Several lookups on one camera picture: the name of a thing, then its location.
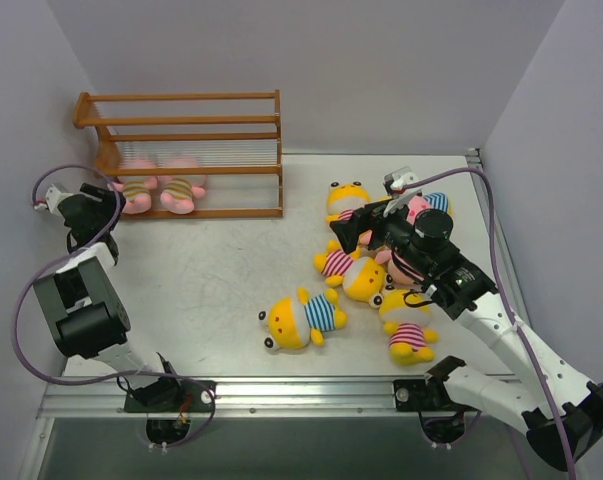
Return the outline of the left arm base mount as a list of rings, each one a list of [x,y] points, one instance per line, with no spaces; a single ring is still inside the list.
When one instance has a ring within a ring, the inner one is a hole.
[[[128,389],[123,410],[126,413],[209,413],[210,392],[216,383],[198,380],[195,383],[166,377],[152,378],[146,387]]]

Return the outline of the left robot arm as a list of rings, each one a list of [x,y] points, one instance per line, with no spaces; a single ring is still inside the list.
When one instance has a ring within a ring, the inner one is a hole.
[[[50,185],[35,207],[64,220],[70,257],[37,279],[33,289],[60,353],[108,366],[133,400],[171,411],[182,402],[183,386],[172,377],[164,357],[153,367],[132,346],[129,316],[108,277],[119,260],[112,230],[125,206],[124,195],[116,189],[84,183],[71,193],[59,184]]]

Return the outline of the pink plush face-down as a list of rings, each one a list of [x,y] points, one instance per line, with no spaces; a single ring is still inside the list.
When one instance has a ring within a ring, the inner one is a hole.
[[[205,175],[172,174],[158,177],[161,206],[174,214],[185,215],[195,210],[195,203],[206,195]]]

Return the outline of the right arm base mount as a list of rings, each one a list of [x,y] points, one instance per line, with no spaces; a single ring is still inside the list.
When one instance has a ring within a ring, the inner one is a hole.
[[[432,409],[430,392],[422,379],[397,379],[392,383],[398,412],[424,412]]]

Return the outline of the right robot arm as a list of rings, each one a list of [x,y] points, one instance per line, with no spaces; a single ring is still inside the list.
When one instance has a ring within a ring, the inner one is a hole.
[[[379,201],[330,228],[347,253],[369,232],[371,247],[385,246],[398,265],[408,265],[423,295],[517,378],[505,383],[449,356],[426,374],[427,402],[437,409],[454,403],[484,412],[524,434],[546,464],[573,472],[603,437],[603,382],[574,369],[506,306],[493,279],[451,242],[453,220],[446,212],[426,209],[412,220],[407,216],[406,208],[389,213]]]

